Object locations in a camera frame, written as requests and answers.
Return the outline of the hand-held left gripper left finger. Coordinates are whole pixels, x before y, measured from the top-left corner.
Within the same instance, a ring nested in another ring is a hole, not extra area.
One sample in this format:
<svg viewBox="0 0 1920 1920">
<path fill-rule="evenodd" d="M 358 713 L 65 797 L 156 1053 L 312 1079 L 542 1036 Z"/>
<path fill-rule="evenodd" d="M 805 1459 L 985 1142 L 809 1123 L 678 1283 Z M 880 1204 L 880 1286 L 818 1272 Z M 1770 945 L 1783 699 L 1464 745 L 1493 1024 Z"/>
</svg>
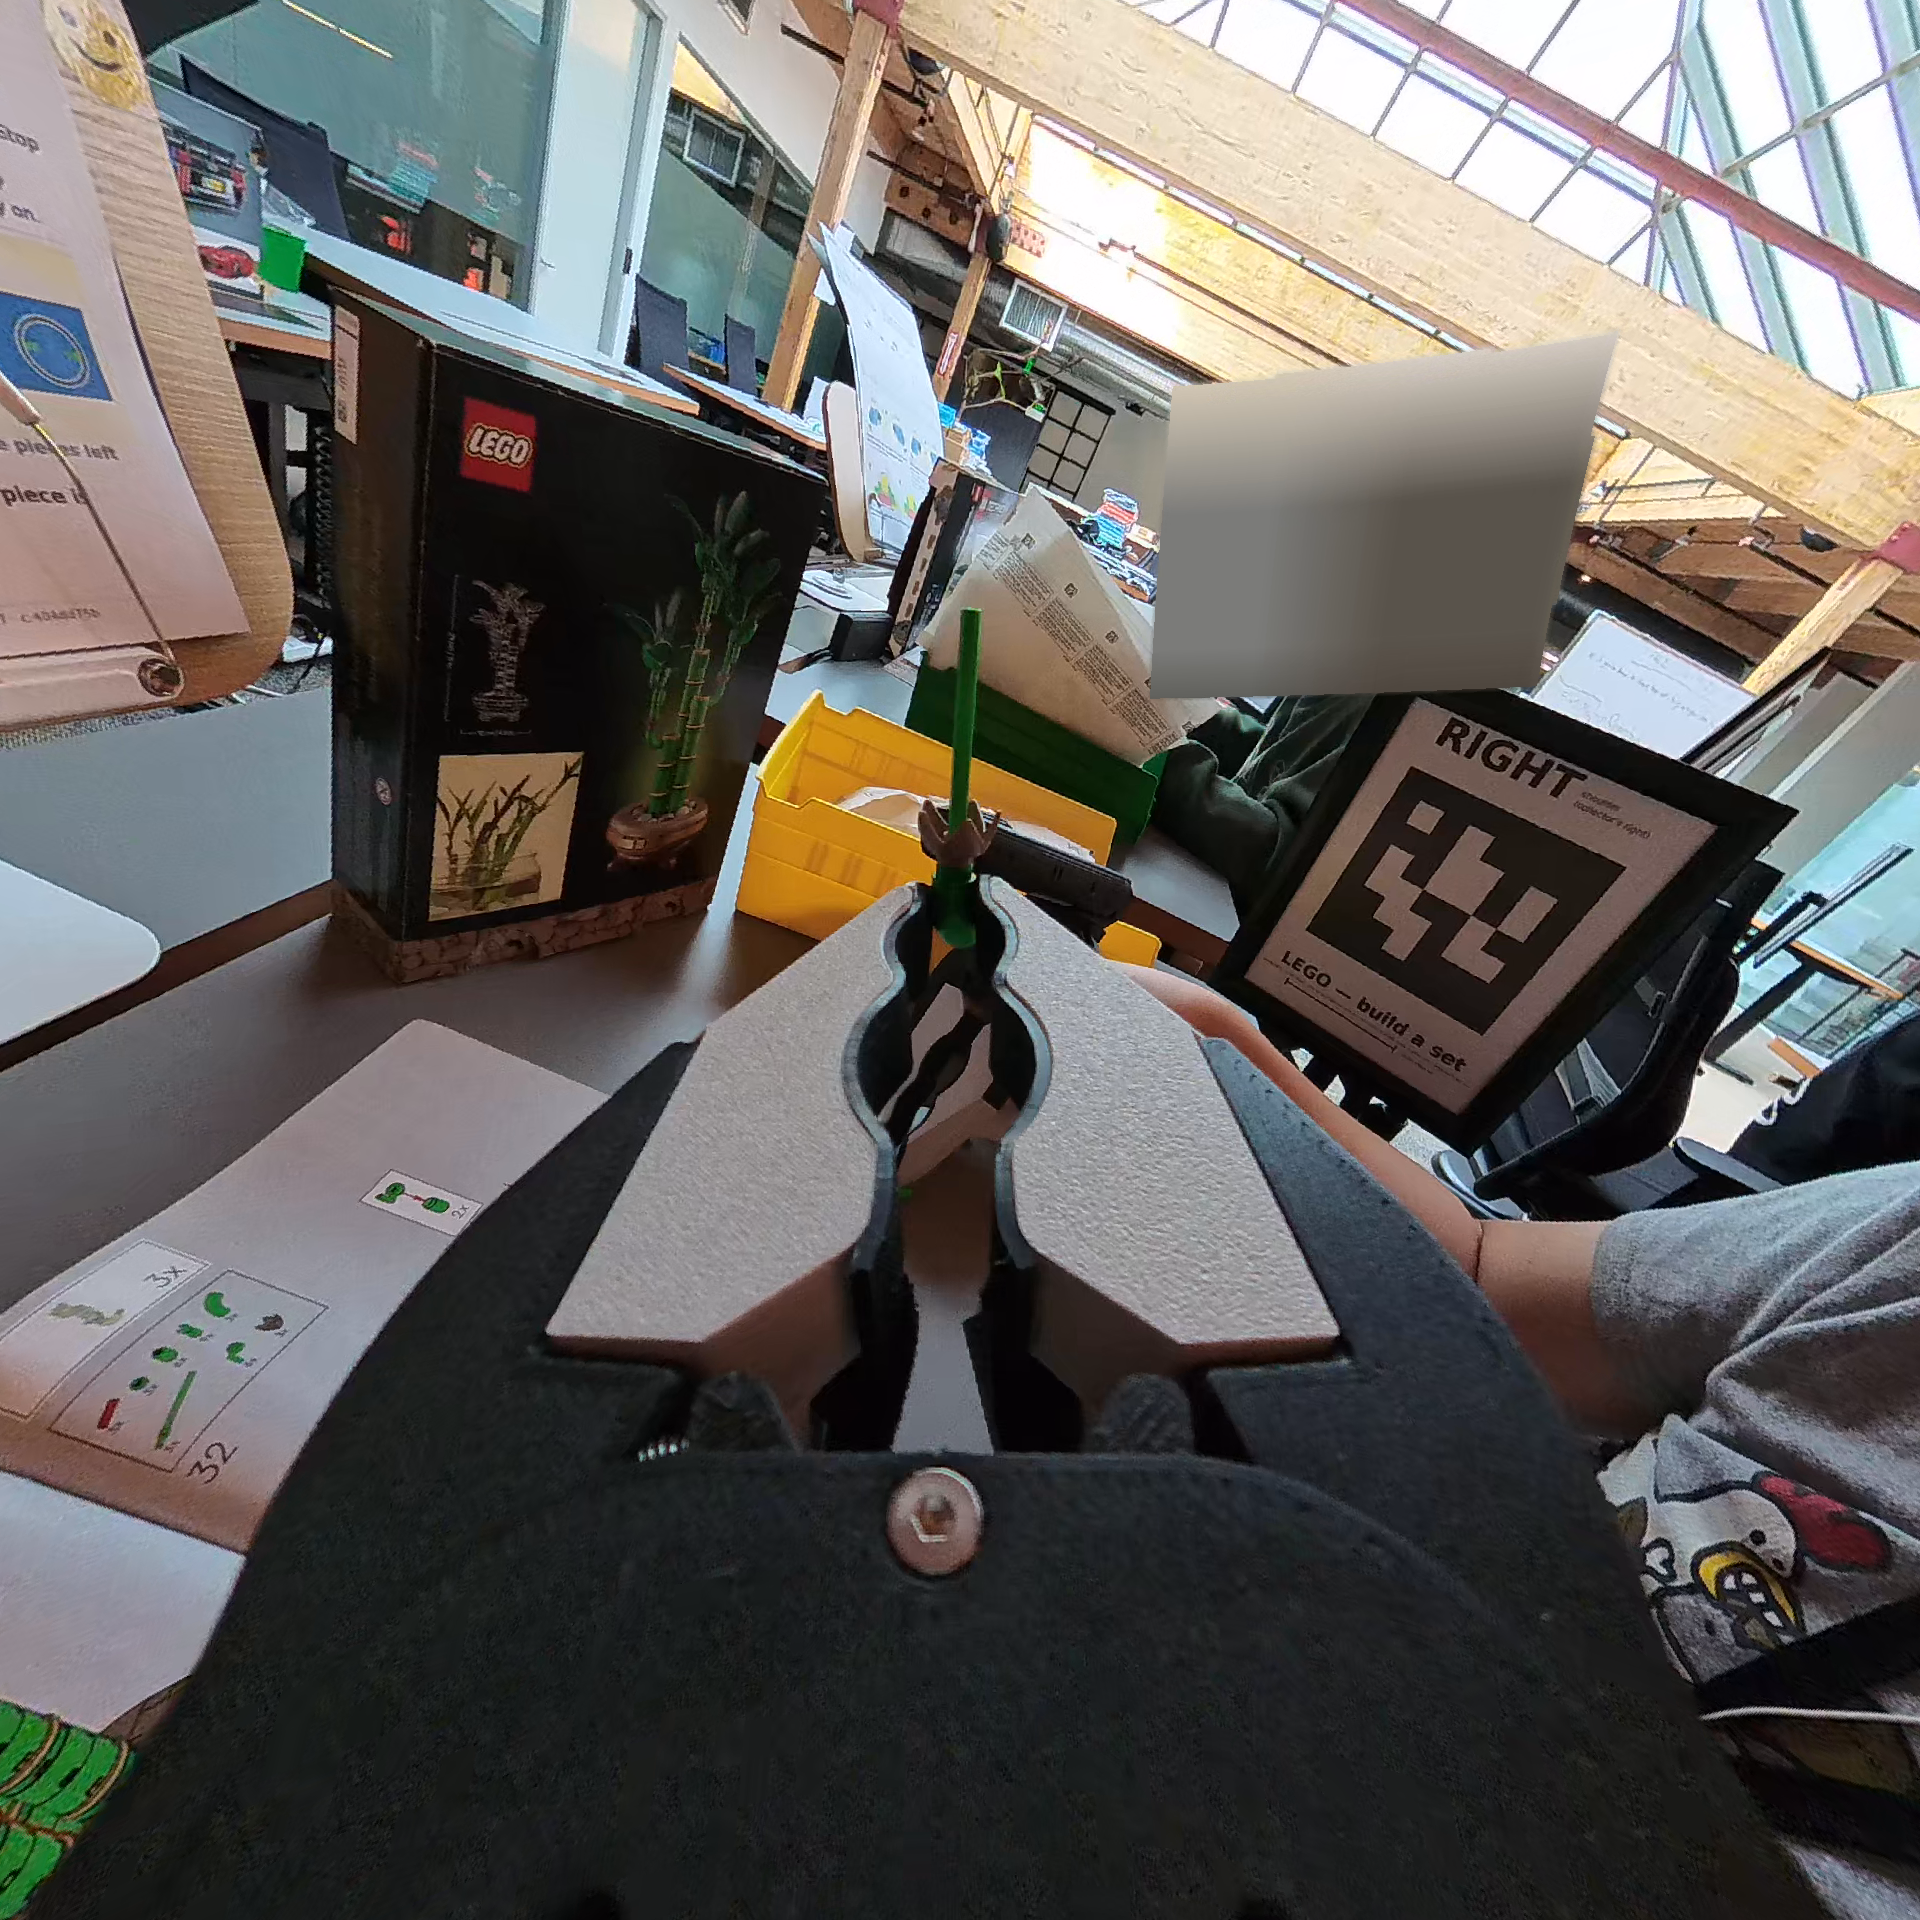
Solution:
<svg viewBox="0 0 1920 1920">
<path fill-rule="evenodd" d="M 889 1450 L 917 1353 L 895 1142 L 857 1090 L 910 1066 L 895 884 L 696 1041 L 577 1263 L 549 1344 L 765 1381 L 818 1450 Z"/>
</svg>

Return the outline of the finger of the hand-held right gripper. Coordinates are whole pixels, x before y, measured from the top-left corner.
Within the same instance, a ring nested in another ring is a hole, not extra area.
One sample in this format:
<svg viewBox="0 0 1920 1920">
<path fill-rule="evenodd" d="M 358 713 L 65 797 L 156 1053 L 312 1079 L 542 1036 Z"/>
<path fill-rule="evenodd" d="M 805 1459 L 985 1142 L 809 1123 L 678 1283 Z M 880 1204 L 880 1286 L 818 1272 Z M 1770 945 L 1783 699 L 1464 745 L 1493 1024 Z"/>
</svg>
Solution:
<svg viewBox="0 0 1920 1920">
<path fill-rule="evenodd" d="M 884 1127 L 921 1127 L 977 1053 L 977 1000 L 958 974 L 935 974 L 911 1023 L 910 1079 L 884 1102 Z"/>
<path fill-rule="evenodd" d="M 1027 1094 L 994 1079 L 991 1053 L 971 1053 L 966 1070 L 935 1099 L 928 1120 L 897 1148 L 897 1187 L 911 1187 L 971 1138 L 996 1142 L 1020 1120 Z"/>
</svg>

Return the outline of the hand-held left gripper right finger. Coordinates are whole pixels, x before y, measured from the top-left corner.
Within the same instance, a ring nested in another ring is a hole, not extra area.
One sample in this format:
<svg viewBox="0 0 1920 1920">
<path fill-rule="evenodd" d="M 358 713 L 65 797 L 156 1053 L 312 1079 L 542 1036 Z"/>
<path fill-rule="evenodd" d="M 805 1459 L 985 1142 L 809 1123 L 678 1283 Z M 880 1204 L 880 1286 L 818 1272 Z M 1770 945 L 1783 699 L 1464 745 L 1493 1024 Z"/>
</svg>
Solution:
<svg viewBox="0 0 1920 1920">
<path fill-rule="evenodd" d="M 1007 880 L 978 880 L 978 929 L 1036 1050 L 971 1322 L 994 1450 L 1077 1450 L 1125 1374 L 1329 1356 L 1329 1302 L 1200 1036 Z"/>
</svg>

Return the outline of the green lego stem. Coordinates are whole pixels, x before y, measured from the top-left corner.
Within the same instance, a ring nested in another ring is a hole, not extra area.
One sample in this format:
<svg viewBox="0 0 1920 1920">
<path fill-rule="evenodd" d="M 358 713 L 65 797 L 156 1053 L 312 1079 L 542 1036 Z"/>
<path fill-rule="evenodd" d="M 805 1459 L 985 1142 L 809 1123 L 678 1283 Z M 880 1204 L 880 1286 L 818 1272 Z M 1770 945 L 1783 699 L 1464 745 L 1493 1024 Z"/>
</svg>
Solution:
<svg viewBox="0 0 1920 1920">
<path fill-rule="evenodd" d="M 948 799 L 921 799 L 917 808 L 921 848 L 932 853 L 932 924 L 955 954 L 977 947 L 977 867 L 996 836 L 994 816 L 971 799 L 977 699 L 978 610 L 966 609 L 958 614 Z"/>
</svg>

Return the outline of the lego instruction booklet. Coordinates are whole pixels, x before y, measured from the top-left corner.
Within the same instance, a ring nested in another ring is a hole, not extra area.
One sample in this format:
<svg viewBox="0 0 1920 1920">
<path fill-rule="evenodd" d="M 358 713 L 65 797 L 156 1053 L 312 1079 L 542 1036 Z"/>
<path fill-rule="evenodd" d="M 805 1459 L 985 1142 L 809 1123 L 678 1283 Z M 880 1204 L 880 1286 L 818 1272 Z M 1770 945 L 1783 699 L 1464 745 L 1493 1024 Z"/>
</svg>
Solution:
<svg viewBox="0 0 1920 1920">
<path fill-rule="evenodd" d="M 203 1187 L 6 1310 L 0 1909 L 197 1669 L 322 1409 L 604 1094 L 411 1023 Z"/>
</svg>

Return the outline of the black lego set box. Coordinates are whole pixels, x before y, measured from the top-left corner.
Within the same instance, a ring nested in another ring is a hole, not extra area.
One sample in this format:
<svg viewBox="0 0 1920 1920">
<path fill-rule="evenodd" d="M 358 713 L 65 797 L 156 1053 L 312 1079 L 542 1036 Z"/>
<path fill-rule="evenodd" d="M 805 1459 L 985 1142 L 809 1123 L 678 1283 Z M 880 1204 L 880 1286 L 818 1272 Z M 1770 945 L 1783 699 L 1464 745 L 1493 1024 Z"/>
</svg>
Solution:
<svg viewBox="0 0 1920 1920">
<path fill-rule="evenodd" d="M 696 919 L 824 483 L 334 302 L 334 914 L 414 983 Z"/>
</svg>

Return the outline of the toy car set box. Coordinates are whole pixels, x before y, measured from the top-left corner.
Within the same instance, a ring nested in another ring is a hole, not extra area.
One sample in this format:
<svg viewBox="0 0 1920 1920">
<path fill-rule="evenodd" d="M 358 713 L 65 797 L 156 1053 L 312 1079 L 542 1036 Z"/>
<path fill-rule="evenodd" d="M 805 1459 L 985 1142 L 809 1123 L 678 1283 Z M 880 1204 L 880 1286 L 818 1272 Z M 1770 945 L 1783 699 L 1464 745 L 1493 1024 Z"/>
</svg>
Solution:
<svg viewBox="0 0 1920 1920">
<path fill-rule="evenodd" d="M 166 83 L 152 83 L 152 108 L 208 287 L 261 304 L 261 137 Z"/>
</svg>

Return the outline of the person's right hand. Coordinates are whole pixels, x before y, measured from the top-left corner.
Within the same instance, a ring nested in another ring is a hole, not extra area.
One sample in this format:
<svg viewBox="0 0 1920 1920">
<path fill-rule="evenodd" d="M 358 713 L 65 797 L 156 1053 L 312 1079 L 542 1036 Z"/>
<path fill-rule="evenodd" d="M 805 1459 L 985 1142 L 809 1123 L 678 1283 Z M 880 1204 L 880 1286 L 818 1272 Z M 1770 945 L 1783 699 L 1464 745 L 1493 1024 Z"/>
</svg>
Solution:
<svg viewBox="0 0 1920 1920">
<path fill-rule="evenodd" d="M 1125 974 L 1137 980 L 1153 1000 L 1158 1000 L 1171 1014 L 1176 1014 L 1200 1041 L 1231 1042 L 1261 1074 L 1266 1074 L 1326 1138 L 1335 1138 L 1355 1162 L 1366 1162 L 1373 1148 L 1382 1148 L 1377 1135 L 1366 1135 L 1355 1117 L 1346 1117 L 1321 1090 L 1304 1079 L 1304 1070 L 1262 1041 L 1261 1023 L 1214 992 L 1210 983 L 1119 963 Z"/>
</svg>

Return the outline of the green plastic bin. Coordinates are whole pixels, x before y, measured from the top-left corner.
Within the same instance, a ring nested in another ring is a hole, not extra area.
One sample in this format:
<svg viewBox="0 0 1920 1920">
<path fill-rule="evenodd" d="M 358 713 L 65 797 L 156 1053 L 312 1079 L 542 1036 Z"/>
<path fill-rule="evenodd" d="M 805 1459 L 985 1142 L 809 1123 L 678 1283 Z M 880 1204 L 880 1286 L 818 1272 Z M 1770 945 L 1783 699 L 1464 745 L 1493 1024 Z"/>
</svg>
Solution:
<svg viewBox="0 0 1920 1920">
<path fill-rule="evenodd" d="M 1113 839 L 1132 845 L 1153 828 L 1171 756 L 1153 756 L 1148 763 L 1119 761 L 1007 691 L 977 683 L 971 761 L 1109 816 Z"/>
</svg>

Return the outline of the white plastic bag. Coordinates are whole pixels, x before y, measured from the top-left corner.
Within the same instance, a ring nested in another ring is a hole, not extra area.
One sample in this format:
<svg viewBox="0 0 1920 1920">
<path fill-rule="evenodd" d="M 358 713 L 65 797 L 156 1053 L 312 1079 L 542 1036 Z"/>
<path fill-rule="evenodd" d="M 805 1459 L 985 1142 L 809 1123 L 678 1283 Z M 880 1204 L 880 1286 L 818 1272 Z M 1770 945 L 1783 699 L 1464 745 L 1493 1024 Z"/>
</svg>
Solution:
<svg viewBox="0 0 1920 1920">
<path fill-rule="evenodd" d="M 917 791 L 905 791 L 905 785 L 877 785 L 877 782 L 866 782 L 866 785 L 853 785 L 853 791 L 846 791 L 841 799 L 833 799 L 833 806 L 841 806 L 846 816 L 853 816 L 853 820 L 866 820 L 866 822 L 880 822 L 880 828 L 895 828 L 895 830 L 911 830 L 917 836 L 917 816 L 921 816 L 921 799 L 928 797 L 917 797 Z M 1089 820 L 1071 820 L 1071 822 L 1057 822 L 1057 820 L 1040 820 L 1040 816 L 996 816 L 996 808 L 978 808 L 996 830 L 1020 830 L 1020 836 L 1036 836 L 1036 839 L 1041 839 L 1041 845 L 1054 845 L 1054 848 L 1076 848 L 1077 861 L 1093 861 L 1093 862 L 1105 862 L 1105 853 L 1109 853 L 1109 845 L 1113 845 L 1113 822 L 1105 822 L 1105 828 L 1093 828 L 1093 820 L 1095 816 L 1089 816 Z"/>
</svg>

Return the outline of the yellow plastic bin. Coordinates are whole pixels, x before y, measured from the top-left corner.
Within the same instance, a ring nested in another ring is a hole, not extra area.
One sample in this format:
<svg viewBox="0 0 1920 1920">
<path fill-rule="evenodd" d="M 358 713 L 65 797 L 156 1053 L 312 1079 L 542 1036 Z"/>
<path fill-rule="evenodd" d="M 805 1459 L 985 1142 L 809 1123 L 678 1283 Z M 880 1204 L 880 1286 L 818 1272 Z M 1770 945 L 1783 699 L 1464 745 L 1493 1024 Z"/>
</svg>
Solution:
<svg viewBox="0 0 1920 1920">
<path fill-rule="evenodd" d="M 905 785 L 944 806 L 948 744 L 911 731 L 910 725 L 862 708 L 836 709 L 824 691 L 809 691 L 759 763 L 739 914 L 824 940 L 880 893 L 932 880 L 921 830 L 895 830 L 833 806 L 866 782 Z M 971 799 L 978 808 L 1029 808 L 1057 822 L 1095 816 L 994 763 L 971 763 Z M 1020 830 L 996 830 L 985 873 L 1007 879 L 1101 957 L 1140 967 L 1158 957 L 1158 936 L 1132 925 L 1130 879 L 1105 862 L 1054 848 Z"/>
</svg>

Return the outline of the folded white paper sheets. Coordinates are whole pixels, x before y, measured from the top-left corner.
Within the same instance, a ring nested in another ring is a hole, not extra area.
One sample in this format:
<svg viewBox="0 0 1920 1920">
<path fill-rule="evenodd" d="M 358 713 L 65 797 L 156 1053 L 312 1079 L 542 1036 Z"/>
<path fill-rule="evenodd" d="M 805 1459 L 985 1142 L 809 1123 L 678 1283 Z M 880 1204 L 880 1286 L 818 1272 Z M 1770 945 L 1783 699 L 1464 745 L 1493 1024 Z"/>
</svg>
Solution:
<svg viewBox="0 0 1920 1920">
<path fill-rule="evenodd" d="M 958 661 L 960 610 L 978 610 L 985 690 L 1130 763 L 1176 745 L 1218 709 L 1214 699 L 1153 699 L 1153 610 L 1040 494 L 1020 494 L 994 539 L 948 582 L 921 632 L 928 667 Z"/>
</svg>

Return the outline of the black office chair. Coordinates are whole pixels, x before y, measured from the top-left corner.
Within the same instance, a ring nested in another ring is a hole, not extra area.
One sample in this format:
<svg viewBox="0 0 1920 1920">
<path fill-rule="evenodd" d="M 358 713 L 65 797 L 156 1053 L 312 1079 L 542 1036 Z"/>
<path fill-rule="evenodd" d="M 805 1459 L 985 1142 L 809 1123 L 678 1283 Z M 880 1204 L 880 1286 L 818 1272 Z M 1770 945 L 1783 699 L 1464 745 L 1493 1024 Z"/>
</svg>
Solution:
<svg viewBox="0 0 1920 1920">
<path fill-rule="evenodd" d="M 1646 1204 L 1630 1171 L 1675 1138 L 1698 1057 L 1739 991 L 1737 947 L 1777 884 L 1781 867 L 1744 862 L 1481 1151 L 1443 1151 L 1431 1171 L 1487 1220 L 1578 1224 Z"/>
</svg>

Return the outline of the white flip chart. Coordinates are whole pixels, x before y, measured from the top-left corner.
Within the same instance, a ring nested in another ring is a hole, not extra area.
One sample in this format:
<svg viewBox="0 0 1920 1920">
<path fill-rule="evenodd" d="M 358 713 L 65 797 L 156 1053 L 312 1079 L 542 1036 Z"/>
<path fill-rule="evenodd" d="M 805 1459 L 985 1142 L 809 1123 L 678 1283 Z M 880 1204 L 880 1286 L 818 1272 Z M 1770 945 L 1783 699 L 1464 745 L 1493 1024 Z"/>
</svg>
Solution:
<svg viewBox="0 0 1920 1920">
<path fill-rule="evenodd" d="M 853 256 L 846 224 L 829 231 L 814 249 L 848 339 L 866 534 L 897 555 L 932 490 L 932 472 L 944 458 L 921 318 L 862 256 Z"/>
</svg>

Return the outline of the whiteboard with writing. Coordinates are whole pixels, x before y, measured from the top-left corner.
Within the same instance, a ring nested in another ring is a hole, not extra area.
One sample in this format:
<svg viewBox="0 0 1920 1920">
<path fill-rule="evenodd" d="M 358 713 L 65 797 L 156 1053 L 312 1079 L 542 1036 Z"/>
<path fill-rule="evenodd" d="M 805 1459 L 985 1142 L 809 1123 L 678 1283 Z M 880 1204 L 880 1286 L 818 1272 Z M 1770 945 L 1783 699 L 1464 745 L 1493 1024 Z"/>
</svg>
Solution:
<svg viewBox="0 0 1920 1920">
<path fill-rule="evenodd" d="M 1596 731 L 1687 761 L 1750 708 L 1750 691 L 1739 677 L 1646 637 L 1617 614 L 1593 610 L 1535 690 L 1535 701 Z"/>
</svg>

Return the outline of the grey printed t-shirt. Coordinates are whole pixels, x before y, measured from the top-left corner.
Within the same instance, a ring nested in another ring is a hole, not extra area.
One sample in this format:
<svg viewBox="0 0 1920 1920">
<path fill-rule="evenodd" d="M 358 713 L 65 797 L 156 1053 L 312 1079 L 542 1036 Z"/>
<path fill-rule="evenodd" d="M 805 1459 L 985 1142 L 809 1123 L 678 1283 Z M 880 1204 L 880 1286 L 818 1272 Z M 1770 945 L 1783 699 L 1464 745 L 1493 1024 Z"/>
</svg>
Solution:
<svg viewBox="0 0 1920 1920">
<path fill-rule="evenodd" d="M 1914 1915 L 1914 1171 L 1596 1229 L 1564 1398 L 1646 1613 L 1828 1915 Z"/>
</svg>

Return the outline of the wooden document stand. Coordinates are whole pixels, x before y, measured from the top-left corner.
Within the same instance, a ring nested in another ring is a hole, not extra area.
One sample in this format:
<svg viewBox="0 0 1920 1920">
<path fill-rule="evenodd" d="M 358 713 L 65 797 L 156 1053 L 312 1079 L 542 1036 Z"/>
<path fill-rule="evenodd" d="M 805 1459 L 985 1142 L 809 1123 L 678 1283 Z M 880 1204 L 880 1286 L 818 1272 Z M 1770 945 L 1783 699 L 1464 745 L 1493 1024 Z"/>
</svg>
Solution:
<svg viewBox="0 0 1920 1920">
<path fill-rule="evenodd" d="M 226 701 L 277 661 L 293 630 L 281 532 L 171 179 L 129 12 L 124 3 L 41 3 L 41 23 L 83 131 L 147 384 L 246 623 L 215 637 L 0 661 L 6 751 Z"/>
</svg>

